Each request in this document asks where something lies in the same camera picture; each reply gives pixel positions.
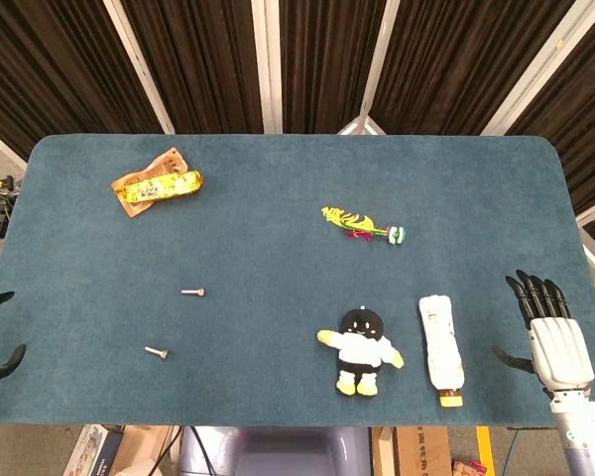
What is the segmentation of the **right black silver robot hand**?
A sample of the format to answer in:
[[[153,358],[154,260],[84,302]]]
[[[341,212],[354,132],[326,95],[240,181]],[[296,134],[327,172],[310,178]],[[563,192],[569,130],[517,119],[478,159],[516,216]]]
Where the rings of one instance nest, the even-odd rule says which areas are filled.
[[[508,367],[536,375],[544,391],[585,391],[595,378],[583,332],[571,317],[561,288],[522,270],[505,277],[519,305],[531,346],[529,358],[516,357],[498,345],[493,354]]]

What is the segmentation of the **black white plush doll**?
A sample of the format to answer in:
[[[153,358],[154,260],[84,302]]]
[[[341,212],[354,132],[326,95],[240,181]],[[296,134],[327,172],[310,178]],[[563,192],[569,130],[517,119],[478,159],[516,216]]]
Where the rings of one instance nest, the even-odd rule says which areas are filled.
[[[347,397],[378,395],[377,378],[386,363],[402,369],[401,352],[384,334],[384,322],[375,311],[361,306],[347,311],[339,330],[320,329],[316,339],[337,350],[338,377],[336,390]]]

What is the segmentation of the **blue white printed box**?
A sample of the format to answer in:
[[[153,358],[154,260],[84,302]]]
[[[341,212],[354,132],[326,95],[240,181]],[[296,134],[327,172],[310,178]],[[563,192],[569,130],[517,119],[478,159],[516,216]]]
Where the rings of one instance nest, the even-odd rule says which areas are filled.
[[[122,439],[121,430],[85,425],[62,476],[110,476]]]

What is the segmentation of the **brown cardboard box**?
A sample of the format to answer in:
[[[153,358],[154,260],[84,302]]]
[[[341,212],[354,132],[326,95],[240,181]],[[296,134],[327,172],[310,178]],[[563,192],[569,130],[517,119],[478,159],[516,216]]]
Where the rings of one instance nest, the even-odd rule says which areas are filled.
[[[452,476],[445,426],[370,428],[373,476]]]

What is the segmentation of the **light cardboard pieces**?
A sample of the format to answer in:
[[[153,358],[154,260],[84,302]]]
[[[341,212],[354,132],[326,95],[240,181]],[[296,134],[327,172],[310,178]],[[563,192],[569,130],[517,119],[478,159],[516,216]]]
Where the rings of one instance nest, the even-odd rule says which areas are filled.
[[[152,470],[178,430],[168,425],[126,425],[110,475],[163,476],[160,469]]]

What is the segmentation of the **dark brown curtain panel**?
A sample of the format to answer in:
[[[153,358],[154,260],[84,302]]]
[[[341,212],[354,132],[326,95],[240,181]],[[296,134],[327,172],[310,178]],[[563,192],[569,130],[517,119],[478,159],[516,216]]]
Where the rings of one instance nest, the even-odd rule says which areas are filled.
[[[478,135],[574,0],[401,0],[370,116],[388,134]]]
[[[251,0],[121,0],[179,134],[264,131]]]
[[[595,205],[595,24],[509,133],[546,138],[560,157],[574,211]]]
[[[279,0],[283,128],[335,134],[359,115],[387,0]]]
[[[0,0],[0,139],[23,160],[53,134],[162,130],[102,0]]]

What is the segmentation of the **purple-grey robot base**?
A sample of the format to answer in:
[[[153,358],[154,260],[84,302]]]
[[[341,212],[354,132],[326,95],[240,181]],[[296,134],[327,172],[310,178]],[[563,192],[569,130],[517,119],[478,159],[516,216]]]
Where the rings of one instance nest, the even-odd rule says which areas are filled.
[[[186,427],[177,476],[373,476],[365,426]]]

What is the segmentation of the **colourful small packet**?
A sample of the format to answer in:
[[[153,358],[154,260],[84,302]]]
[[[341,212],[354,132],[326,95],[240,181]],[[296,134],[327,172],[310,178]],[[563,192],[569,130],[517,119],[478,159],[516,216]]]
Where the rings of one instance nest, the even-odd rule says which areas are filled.
[[[454,459],[452,461],[452,476],[487,476],[487,468],[476,461]]]

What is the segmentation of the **orange-brown snack pouch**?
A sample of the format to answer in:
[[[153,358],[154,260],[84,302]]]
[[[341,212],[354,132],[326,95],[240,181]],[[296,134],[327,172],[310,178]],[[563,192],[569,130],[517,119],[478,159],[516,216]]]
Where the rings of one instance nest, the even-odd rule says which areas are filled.
[[[184,160],[182,154],[175,147],[165,151],[163,154],[157,156],[153,161],[143,170],[129,173],[118,180],[111,183],[111,187],[120,202],[121,206],[130,218],[133,218],[145,210],[149,209],[154,203],[154,200],[138,203],[128,203],[122,197],[122,189],[135,182],[145,179],[152,179],[154,177],[168,175],[168,174],[183,174],[188,171],[188,164]]]

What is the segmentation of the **colourful feather shuttlecock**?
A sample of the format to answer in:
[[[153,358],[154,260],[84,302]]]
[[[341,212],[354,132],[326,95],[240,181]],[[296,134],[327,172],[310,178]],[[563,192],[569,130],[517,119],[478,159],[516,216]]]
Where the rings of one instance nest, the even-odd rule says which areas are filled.
[[[322,207],[321,213],[326,222],[343,229],[352,238],[364,238],[370,241],[374,237],[382,237],[390,245],[400,246],[407,237],[403,226],[387,225],[380,228],[367,214],[353,213],[333,206]]]

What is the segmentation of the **white-labelled plastic bottle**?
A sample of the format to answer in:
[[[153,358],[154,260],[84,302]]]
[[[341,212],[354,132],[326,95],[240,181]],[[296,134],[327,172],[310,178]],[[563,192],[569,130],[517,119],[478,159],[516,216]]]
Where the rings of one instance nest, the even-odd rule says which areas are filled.
[[[418,308],[425,336],[430,382],[438,391],[442,407],[460,408],[463,406],[461,389],[465,376],[455,338],[450,297],[421,297]]]

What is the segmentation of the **yellow foil snack packet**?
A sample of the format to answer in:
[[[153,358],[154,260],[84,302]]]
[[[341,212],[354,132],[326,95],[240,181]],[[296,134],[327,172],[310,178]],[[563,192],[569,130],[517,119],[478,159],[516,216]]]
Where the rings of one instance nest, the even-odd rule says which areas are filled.
[[[182,174],[172,173],[125,184],[116,192],[116,195],[126,203],[147,203],[194,194],[201,189],[202,183],[201,172],[192,170]]]

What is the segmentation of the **blue felt table cover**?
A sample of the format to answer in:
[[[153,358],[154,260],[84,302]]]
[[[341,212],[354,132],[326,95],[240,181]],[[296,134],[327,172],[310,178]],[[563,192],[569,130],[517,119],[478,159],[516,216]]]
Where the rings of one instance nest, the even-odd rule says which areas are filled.
[[[130,218],[111,183],[175,147],[194,193]],[[324,206],[403,226],[352,238]],[[0,422],[548,426],[505,278],[554,281],[595,371],[595,290],[555,148],[535,136],[53,135],[33,149],[0,259]],[[181,290],[205,289],[203,297]],[[463,406],[430,382],[420,298],[448,296]],[[365,306],[405,366],[335,387],[316,339]],[[168,350],[166,360],[144,350]],[[592,385],[595,399],[595,380]]]

